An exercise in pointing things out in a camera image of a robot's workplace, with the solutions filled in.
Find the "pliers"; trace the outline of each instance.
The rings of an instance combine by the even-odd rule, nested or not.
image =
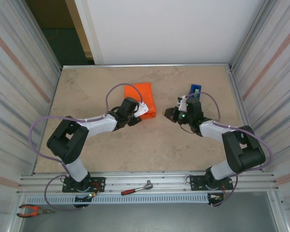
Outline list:
[[[20,218],[30,218],[30,217],[35,217],[38,216],[39,214],[49,214],[49,213],[54,213],[53,210],[49,210],[49,209],[41,209],[38,206],[32,205],[32,204],[23,204],[21,206],[19,206],[19,208],[31,208],[34,211],[30,214],[16,214],[17,216],[19,216]]]

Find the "white wall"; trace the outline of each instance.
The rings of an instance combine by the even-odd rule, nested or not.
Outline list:
[[[97,64],[231,62],[263,0],[75,0]]]

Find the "beige tabletop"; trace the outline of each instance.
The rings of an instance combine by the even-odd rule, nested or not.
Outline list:
[[[218,102],[221,122],[240,126],[241,120],[224,66],[88,67],[63,69],[50,115],[90,118],[105,112],[105,95],[119,83],[151,82],[157,117],[86,140],[81,153],[89,171],[205,170],[226,158],[223,145],[189,134],[162,115],[188,94],[191,84],[202,86]],[[124,87],[109,97],[110,109],[124,99]],[[217,118],[212,100],[201,96],[204,116]],[[59,120],[47,123],[41,152],[54,156],[46,142]],[[35,172],[62,172],[57,162],[38,158]]]

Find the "blue object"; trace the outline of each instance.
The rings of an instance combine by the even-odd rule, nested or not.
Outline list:
[[[197,92],[201,92],[201,86],[199,86],[199,85],[191,85],[189,94],[197,93]],[[192,97],[200,99],[200,94],[193,95],[193,96],[191,96],[191,98]]]

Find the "orange fabric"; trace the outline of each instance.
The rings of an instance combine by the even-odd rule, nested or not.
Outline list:
[[[140,92],[143,97],[143,101],[148,106],[149,111],[141,115],[141,119],[149,119],[149,118],[155,118],[156,117],[156,107],[154,102],[153,93],[151,91],[151,84],[150,83],[139,83],[139,84],[133,84]],[[125,86],[125,98],[131,97],[136,99],[138,102],[141,101],[141,97],[138,94],[138,92],[132,88],[131,86]]]

